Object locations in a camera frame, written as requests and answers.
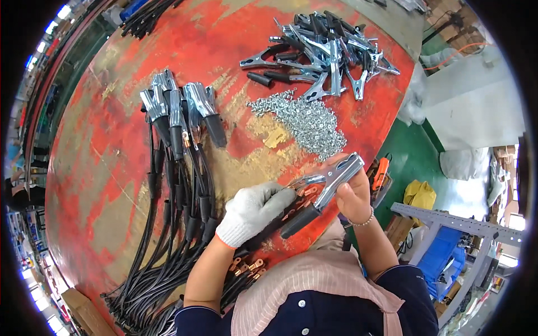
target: bracelet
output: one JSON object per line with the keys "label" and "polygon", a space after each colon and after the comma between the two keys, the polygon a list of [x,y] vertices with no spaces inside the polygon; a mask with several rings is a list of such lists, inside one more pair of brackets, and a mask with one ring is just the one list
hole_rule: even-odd
{"label": "bracelet", "polygon": [[366,222],[364,222],[364,223],[362,223],[362,224],[356,224],[356,223],[353,223],[352,221],[350,221],[350,220],[348,219],[348,223],[349,223],[349,224],[344,225],[344,228],[348,228],[348,227],[350,227],[350,226],[364,226],[364,225],[368,225],[368,224],[372,221],[372,219],[373,219],[373,206],[371,206],[371,205],[370,205],[370,211],[371,211],[371,212],[370,212],[370,218],[368,218],[368,220],[367,220]]}

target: gray metal rack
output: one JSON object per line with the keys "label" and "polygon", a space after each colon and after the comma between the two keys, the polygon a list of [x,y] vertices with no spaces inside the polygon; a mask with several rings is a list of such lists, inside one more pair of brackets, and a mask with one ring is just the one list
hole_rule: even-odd
{"label": "gray metal rack", "polygon": [[521,244],[524,240],[524,234],[522,231],[514,230],[500,225],[485,223],[483,221],[477,221],[470,218],[453,216],[444,212],[417,208],[401,203],[394,203],[391,207],[391,210],[401,214],[402,216],[418,218],[426,226],[429,227],[428,234],[422,240],[422,243],[415,251],[411,258],[411,261],[409,262],[409,264],[412,265],[417,265],[422,259],[422,257],[430,247],[431,243],[437,236],[437,233],[441,226],[455,228],[462,232],[467,232],[470,234],[477,235],[479,237],[484,237],[484,240],[478,251],[478,255],[476,256],[472,268],[470,269],[470,271],[467,271],[465,273],[462,287],[460,288],[452,302],[450,302],[443,315],[439,317],[439,327],[442,327],[450,320],[450,318],[462,302],[463,298],[465,297],[465,294],[473,286],[473,283],[475,282],[475,279],[477,278],[478,273],[480,273],[483,263],[486,260],[486,256],[490,249],[491,243],[495,241],[516,247],[521,247]]}

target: orange tool handle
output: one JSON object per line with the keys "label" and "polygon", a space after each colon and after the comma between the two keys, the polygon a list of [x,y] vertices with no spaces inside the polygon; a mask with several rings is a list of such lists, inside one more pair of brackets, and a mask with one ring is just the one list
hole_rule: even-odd
{"label": "orange tool handle", "polygon": [[379,160],[379,168],[377,169],[377,173],[374,176],[372,183],[373,191],[378,190],[383,185],[383,180],[385,179],[385,175],[387,174],[389,162],[390,161],[387,158],[381,158]]}

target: white work glove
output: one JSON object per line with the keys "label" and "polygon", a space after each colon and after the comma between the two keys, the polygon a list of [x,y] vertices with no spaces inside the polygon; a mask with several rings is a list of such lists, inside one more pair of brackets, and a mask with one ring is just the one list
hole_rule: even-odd
{"label": "white work glove", "polygon": [[216,235],[226,245],[237,248],[260,233],[295,200],[295,190],[267,182],[243,188],[226,203],[226,215]]}

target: yellow bag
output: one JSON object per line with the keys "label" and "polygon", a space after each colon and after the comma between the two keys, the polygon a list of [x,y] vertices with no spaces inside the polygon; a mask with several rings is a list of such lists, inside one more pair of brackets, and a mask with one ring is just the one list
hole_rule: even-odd
{"label": "yellow bag", "polygon": [[[437,194],[435,190],[428,184],[428,182],[422,182],[415,180],[407,185],[405,192],[403,193],[403,202],[407,205],[416,206],[417,208],[423,208],[431,210],[434,207],[435,197]],[[419,219],[413,220],[419,226],[424,225]]]}

